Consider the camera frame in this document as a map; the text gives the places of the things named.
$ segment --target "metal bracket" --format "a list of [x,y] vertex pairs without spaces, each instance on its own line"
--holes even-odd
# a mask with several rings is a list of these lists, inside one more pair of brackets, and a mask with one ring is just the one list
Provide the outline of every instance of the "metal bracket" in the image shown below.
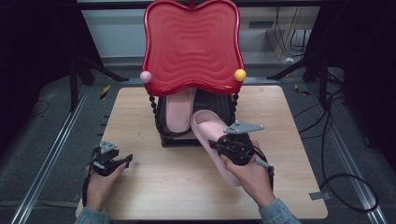
[[262,125],[239,122],[238,120],[236,120],[234,124],[224,129],[224,132],[232,133],[232,134],[240,134],[240,133],[250,133],[250,132],[260,131],[263,129],[264,126]]
[[105,140],[102,140],[102,142],[100,143],[100,153],[105,154],[108,151],[113,150],[117,147],[118,147],[117,144],[109,143]]
[[309,197],[311,197],[311,200],[317,200],[317,199],[323,199],[323,200],[329,200],[332,198],[332,196],[328,192],[313,192],[309,193]]

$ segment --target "red plastic mirror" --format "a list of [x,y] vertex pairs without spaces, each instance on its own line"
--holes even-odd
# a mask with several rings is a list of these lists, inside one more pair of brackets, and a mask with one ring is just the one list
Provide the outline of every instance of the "red plastic mirror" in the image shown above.
[[234,77],[244,69],[238,46],[239,11],[228,0],[184,6],[159,0],[145,12],[147,49],[142,78],[149,94],[165,96],[187,88],[219,94],[239,92]]

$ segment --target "metal rail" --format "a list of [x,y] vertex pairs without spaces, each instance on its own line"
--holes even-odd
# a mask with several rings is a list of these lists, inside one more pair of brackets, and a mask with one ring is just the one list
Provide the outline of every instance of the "metal rail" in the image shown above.
[[86,95],[91,87],[83,86],[81,89],[81,94],[79,96],[79,103],[77,104],[76,109],[73,112],[70,112],[67,116],[66,121],[64,122],[64,126],[60,130],[54,144],[52,145],[49,155],[45,159],[43,165],[40,168],[37,176],[35,177],[35,181],[32,186],[29,188],[29,191],[23,198],[22,203],[17,208],[17,211],[12,218],[12,224],[22,224],[25,223],[30,213],[32,212],[35,203],[37,202],[37,198],[44,188],[48,177],[50,176],[50,172],[52,171],[55,162],[58,159],[59,154],[62,151],[65,141],[67,140],[68,135],[70,134],[71,129],[78,117],[78,114],[84,105]]
[[[314,100],[319,105],[319,110],[321,113],[324,112],[323,107],[321,106],[318,100],[318,92],[315,90],[311,85],[308,85],[308,89],[312,94]],[[352,155],[349,153],[349,149],[347,148],[346,144],[344,143],[341,134],[338,132],[337,128],[333,124],[330,128],[330,136],[332,142],[334,143],[335,149],[337,150],[341,162],[344,164],[344,168],[346,172],[351,175],[356,175],[362,179],[364,179],[363,174],[361,173],[361,169],[359,168],[358,164],[353,159]],[[354,179],[351,180],[353,187],[355,188],[359,198],[361,199],[361,203],[365,209],[371,208],[375,204],[375,197],[370,189],[364,185],[362,182]],[[373,212],[367,213],[367,216],[370,218],[372,223],[378,224],[387,224],[388,221],[385,218],[381,208],[378,206]]]

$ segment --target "yellow ball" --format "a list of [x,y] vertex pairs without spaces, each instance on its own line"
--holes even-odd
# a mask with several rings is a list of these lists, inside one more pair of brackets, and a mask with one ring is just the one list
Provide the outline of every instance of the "yellow ball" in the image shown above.
[[244,81],[245,77],[247,77],[247,72],[245,72],[245,70],[243,70],[243,69],[238,69],[235,71],[233,76],[235,77],[235,79],[237,81]]

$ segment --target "bead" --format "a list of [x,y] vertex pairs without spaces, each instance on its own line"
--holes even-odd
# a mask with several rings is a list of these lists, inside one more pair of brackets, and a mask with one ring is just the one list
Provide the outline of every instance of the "bead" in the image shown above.
[[244,81],[245,78],[247,77],[247,72],[245,72],[245,70],[243,70],[243,69],[238,69],[235,71],[233,76],[235,77],[235,80],[237,80],[237,81]]
[[149,83],[151,81],[152,75],[148,71],[143,71],[140,73],[140,79],[143,81],[143,83]]

